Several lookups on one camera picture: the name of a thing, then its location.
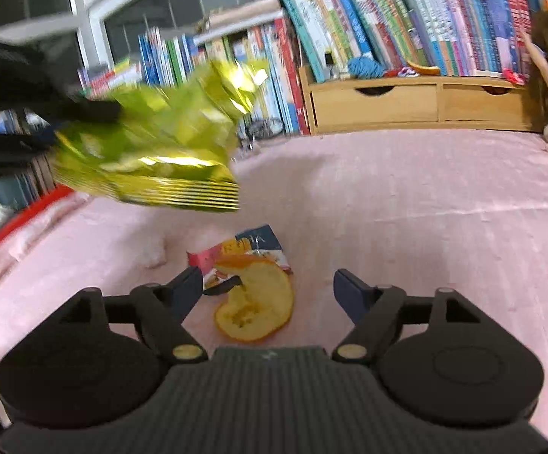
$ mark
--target pink blanket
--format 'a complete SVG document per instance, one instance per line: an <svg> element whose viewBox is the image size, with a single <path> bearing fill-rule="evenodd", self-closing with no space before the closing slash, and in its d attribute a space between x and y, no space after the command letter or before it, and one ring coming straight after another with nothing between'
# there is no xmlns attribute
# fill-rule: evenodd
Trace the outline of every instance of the pink blanket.
<svg viewBox="0 0 548 454"><path fill-rule="evenodd" d="M533 422L548 436L548 154L538 136L392 130L298 138L237 171L238 213L97 199L58 225L0 282L0 358L79 289L124 294L168 281L184 269L187 250L269 223L295 273L296 308L262 345L330 350L341 341L352 324L333 297L340 267L413 295L451 286L543 362ZM203 298L184 323L209 350L227 343L212 321L218 302Z"/></svg>

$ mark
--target bookshelf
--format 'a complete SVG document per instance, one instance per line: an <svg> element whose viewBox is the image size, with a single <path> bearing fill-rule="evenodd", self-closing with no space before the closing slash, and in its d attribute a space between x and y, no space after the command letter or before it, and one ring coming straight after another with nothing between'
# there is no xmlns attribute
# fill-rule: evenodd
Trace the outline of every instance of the bookshelf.
<svg viewBox="0 0 548 454"><path fill-rule="evenodd" d="M299 69L312 135L394 128L542 132L526 87L500 78L414 77L316 83Z"/></svg>

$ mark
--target red edge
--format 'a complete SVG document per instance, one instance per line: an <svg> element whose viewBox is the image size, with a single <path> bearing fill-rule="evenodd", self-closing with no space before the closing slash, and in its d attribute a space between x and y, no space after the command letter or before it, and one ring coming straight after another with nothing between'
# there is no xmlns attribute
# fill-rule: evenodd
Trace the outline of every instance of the red edge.
<svg viewBox="0 0 548 454"><path fill-rule="evenodd" d="M0 242L12 232L27 224L27 222L35 216L39 215L39 213L45 210L49 205L55 203L55 201L61 200L61 198L65 198L71 193L73 193L72 189L67 186L58 185L54 191L35 201L28 208L18 213L14 218L7 222L7 224L0 229Z"/></svg>

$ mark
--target crumpled yellow packaging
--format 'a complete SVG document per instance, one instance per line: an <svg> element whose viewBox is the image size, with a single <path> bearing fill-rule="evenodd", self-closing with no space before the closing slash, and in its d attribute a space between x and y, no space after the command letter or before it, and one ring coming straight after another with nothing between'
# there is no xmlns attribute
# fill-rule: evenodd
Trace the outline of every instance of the crumpled yellow packaging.
<svg viewBox="0 0 548 454"><path fill-rule="evenodd" d="M179 88L113 90L117 123L72 123L58 132L58 182L120 201L195 210L238 209L230 152L253 108L267 63L208 62Z"/></svg>

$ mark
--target hand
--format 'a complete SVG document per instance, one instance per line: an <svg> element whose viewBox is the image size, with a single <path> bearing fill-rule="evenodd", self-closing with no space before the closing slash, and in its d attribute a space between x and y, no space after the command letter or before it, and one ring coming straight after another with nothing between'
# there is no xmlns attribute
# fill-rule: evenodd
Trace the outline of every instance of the hand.
<svg viewBox="0 0 548 454"><path fill-rule="evenodd" d="M522 36L522 39L525 45L532 44L531 36L526 33L526 31L524 30L524 27L520 29L520 35Z"/></svg>

